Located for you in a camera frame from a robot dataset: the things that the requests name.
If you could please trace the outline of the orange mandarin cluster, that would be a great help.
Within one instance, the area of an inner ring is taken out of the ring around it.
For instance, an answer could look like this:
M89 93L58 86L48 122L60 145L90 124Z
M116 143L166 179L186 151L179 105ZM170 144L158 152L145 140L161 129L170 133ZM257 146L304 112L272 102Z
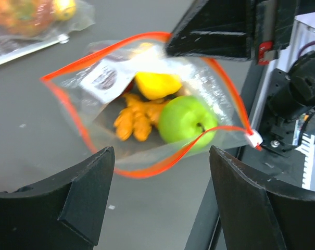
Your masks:
M158 127L161 112L169 101L161 98L145 102L133 93L125 93L122 97L127 106L114 121L116 136L122 141L130 136L140 142L146 141L153 127Z

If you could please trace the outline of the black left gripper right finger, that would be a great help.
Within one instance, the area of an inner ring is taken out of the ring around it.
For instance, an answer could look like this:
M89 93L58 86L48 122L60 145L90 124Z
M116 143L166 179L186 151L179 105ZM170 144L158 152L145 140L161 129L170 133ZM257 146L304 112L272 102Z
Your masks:
M315 192L212 146L210 169L227 249L315 249Z

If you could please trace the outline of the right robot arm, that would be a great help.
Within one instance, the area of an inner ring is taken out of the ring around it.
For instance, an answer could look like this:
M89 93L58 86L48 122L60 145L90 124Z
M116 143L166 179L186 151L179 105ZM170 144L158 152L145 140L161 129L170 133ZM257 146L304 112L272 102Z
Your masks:
M289 46L294 18L315 12L315 1L194 1L166 43L170 56L253 60L267 65ZM315 110L315 51L299 51L285 86L276 84L264 107L260 132L277 154L294 148L288 125Z

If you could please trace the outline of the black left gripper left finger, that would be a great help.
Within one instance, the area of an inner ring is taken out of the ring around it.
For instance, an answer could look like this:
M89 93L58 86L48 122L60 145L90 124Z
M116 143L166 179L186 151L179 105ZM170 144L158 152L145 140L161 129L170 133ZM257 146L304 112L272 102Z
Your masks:
M44 180L0 192L0 249L93 249L114 166L114 149L105 147Z

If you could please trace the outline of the zip bag with red zipper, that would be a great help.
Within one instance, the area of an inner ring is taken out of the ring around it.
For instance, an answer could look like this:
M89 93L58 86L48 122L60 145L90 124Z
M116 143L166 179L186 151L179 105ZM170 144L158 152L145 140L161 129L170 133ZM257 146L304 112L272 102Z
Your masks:
M263 141L233 81L214 59L170 57L165 32L104 41L41 78L92 153L113 145L115 173L157 176L186 154Z

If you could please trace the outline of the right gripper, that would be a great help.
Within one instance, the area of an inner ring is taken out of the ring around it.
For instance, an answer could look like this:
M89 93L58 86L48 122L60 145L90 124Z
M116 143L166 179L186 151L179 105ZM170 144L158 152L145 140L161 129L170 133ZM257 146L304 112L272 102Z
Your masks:
M266 65L288 47L299 5L300 1L193 1L173 29L166 53Z

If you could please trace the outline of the green apple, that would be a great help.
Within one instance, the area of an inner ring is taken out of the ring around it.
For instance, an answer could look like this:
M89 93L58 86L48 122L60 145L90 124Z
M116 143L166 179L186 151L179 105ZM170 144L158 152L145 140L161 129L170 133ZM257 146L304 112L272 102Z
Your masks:
M158 120L158 131L166 143L190 142L217 125L216 115L195 96L187 95L165 105Z

